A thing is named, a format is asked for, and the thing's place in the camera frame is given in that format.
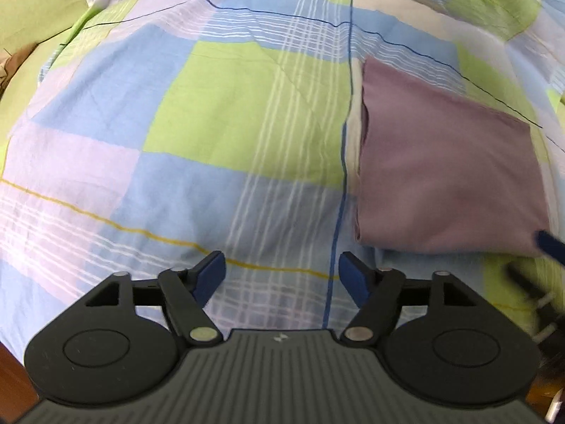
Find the purple sleeveless top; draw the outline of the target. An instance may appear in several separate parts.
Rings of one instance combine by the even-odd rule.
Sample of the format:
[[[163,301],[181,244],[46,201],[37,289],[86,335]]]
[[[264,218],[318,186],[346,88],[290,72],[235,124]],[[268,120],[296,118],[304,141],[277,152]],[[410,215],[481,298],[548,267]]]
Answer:
[[[414,254],[534,257],[550,226],[530,127],[370,58],[356,232]]]

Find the green covered sofa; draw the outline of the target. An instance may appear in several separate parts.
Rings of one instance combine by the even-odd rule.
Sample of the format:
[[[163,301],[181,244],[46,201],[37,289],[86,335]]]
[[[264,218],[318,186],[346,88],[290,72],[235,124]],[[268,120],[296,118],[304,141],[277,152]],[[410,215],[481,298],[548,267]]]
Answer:
[[[1,0],[1,100],[27,101],[39,72],[88,9],[86,0]]]

